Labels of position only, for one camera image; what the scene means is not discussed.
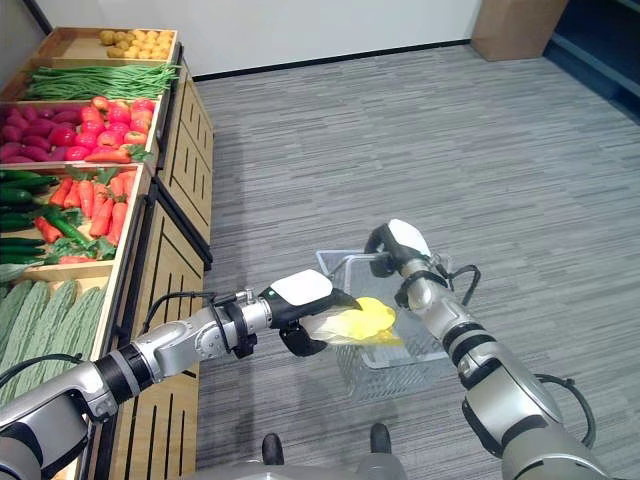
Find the red apple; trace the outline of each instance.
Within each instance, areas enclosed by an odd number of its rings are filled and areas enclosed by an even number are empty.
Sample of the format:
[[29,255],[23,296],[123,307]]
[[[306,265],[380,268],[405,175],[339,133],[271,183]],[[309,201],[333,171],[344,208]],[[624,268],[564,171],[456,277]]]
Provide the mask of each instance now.
[[109,120],[109,123],[129,123],[131,121],[131,113],[129,112],[128,108],[122,108],[117,105],[112,105],[107,112],[107,120]]
[[145,120],[144,118],[137,118],[135,120],[131,120],[131,130],[134,132],[140,133],[149,133],[150,122]]
[[147,110],[146,108],[141,108],[139,110],[132,110],[131,120],[136,120],[138,118],[144,118],[149,123],[151,123],[151,119],[153,118],[153,112],[151,110]]
[[95,133],[82,132],[76,135],[76,145],[79,147],[87,147],[91,150],[96,146],[97,137]]
[[107,130],[110,130],[112,132],[116,132],[120,136],[124,136],[124,134],[127,133],[131,129],[129,128],[129,125],[127,123],[114,122],[114,123],[109,123],[109,126],[107,127]]
[[153,112],[156,108],[156,104],[149,98],[136,98],[131,105],[131,110],[139,110],[140,108],[145,108]]
[[124,143],[130,143],[132,145],[146,145],[147,134],[142,132],[127,132],[124,136]]
[[97,136],[104,132],[105,127],[102,119],[100,119],[100,121],[87,120],[86,122],[82,122],[82,127],[80,129],[85,133],[93,133]]
[[102,122],[102,115],[100,114],[100,110],[96,107],[82,107],[80,110],[80,117],[83,122],[88,122],[89,120],[93,120],[95,122]]
[[118,148],[122,145],[122,135],[113,130],[105,130],[98,135],[97,142],[99,147],[113,147]]
[[105,97],[93,97],[91,99],[91,105],[96,107],[101,112],[106,112],[109,110],[109,100]]

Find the yellow object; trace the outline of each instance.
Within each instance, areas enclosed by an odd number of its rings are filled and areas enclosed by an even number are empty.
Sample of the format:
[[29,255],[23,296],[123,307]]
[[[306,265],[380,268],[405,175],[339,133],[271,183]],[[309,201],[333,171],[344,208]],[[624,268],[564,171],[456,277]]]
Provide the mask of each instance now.
[[107,48],[107,57],[109,58],[123,58],[124,50],[118,47],[108,47]]
[[113,45],[113,42],[115,41],[114,39],[115,33],[113,32],[113,30],[102,30],[99,36],[100,36],[100,42],[103,45]]

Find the cucumber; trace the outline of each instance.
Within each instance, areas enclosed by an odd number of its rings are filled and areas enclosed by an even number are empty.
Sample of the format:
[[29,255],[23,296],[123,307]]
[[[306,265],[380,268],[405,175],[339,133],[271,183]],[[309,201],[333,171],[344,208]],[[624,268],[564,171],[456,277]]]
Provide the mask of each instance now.
[[0,254],[18,255],[43,255],[44,248],[29,247],[24,245],[0,245]]
[[[64,282],[56,290],[36,323],[32,338],[24,351],[21,361],[50,353],[59,353],[52,350],[51,341],[55,338],[60,323],[75,302],[76,292],[77,284],[75,280]],[[40,385],[42,383],[42,373],[42,370],[38,370],[37,366],[24,370],[17,378],[14,395],[17,397]]]
[[[32,340],[35,326],[42,316],[47,302],[49,301],[49,285],[47,282],[36,282],[31,291],[24,299],[20,312],[13,324],[7,348],[4,351],[0,371],[4,372],[22,360],[22,355],[27,349],[27,345]],[[11,380],[0,390],[0,403],[6,405],[13,399],[13,391],[17,379]]]
[[0,238],[0,249],[5,245],[20,245],[23,247],[39,247],[46,242],[39,238],[5,237]]
[[33,195],[26,190],[20,188],[0,188],[0,203],[4,205],[13,205],[21,203],[30,203]]
[[38,178],[40,175],[26,170],[0,170],[0,182],[22,180],[25,178]]
[[31,280],[18,283],[0,305],[0,357],[4,355],[11,329],[32,285]]
[[6,182],[2,184],[2,188],[24,188],[25,190],[29,190],[30,192],[40,192],[42,187],[48,187],[49,185],[56,185],[58,182],[58,177],[53,175],[47,175],[44,177],[37,178],[23,178],[20,180],[12,180],[10,182]]

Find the black cable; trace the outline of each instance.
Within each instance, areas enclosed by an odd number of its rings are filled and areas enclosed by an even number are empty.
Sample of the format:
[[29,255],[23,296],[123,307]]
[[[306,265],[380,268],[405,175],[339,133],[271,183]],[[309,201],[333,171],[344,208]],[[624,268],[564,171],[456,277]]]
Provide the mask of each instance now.
[[576,400],[580,404],[580,407],[587,418],[587,433],[582,438],[581,443],[587,448],[593,447],[593,444],[596,442],[596,419],[593,416],[589,402],[587,402],[587,399],[584,398],[584,395],[582,395],[580,390],[578,390],[578,387],[576,387],[576,382],[572,378],[563,380],[544,373],[536,373],[536,378],[540,380],[540,383],[555,383],[556,385],[560,385],[561,387],[569,390],[573,396],[576,397]]
[[29,360],[23,360],[22,362],[14,365],[11,368],[8,368],[2,374],[0,374],[0,388],[4,387],[9,380],[19,374],[22,370],[29,368],[31,365],[35,365],[36,363],[44,362],[47,360],[63,360],[66,362],[82,363],[81,353],[76,353],[75,355],[67,355],[66,353],[51,353],[49,355],[42,355],[40,357],[30,358]]
[[215,298],[215,296],[216,296],[215,292],[171,292],[161,296],[158,300],[153,302],[153,305],[151,305],[151,308],[147,312],[147,316],[144,319],[144,323],[142,324],[142,329],[140,330],[140,333],[138,334],[138,336],[144,333],[147,333],[149,331],[149,327],[151,326],[151,320],[153,320],[153,316],[156,314],[156,312],[158,311],[158,308],[160,308],[160,305],[162,305],[163,302],[166,302],[167,300],[170,300],[172,298],[211,297],[213,299]]

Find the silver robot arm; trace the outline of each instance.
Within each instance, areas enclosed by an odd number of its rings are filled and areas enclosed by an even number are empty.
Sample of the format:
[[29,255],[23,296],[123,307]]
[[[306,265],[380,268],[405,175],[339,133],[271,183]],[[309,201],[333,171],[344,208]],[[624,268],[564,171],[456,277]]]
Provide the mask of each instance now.
[[464,416],[505,480],[609,479],[591,451],[562,425],[551,395],[511,351],[490,335],[446,288],[420,232],[400,220],[374,230],[367,253],[376,276],[400,273],[399,292],[442,343],[467,390]]
[[86,419],[106,421],[123,402],[195,362],[253,353],[261,330],[278,329],[296,355],[319,352],[326,344],[311,340],[298,320],[334,306],[360,308],[326,277],[305,270],[274,282],[255,299],[249,291],[219,299],[71,368],[0,410],[0,479],[52,477],[86,446]]

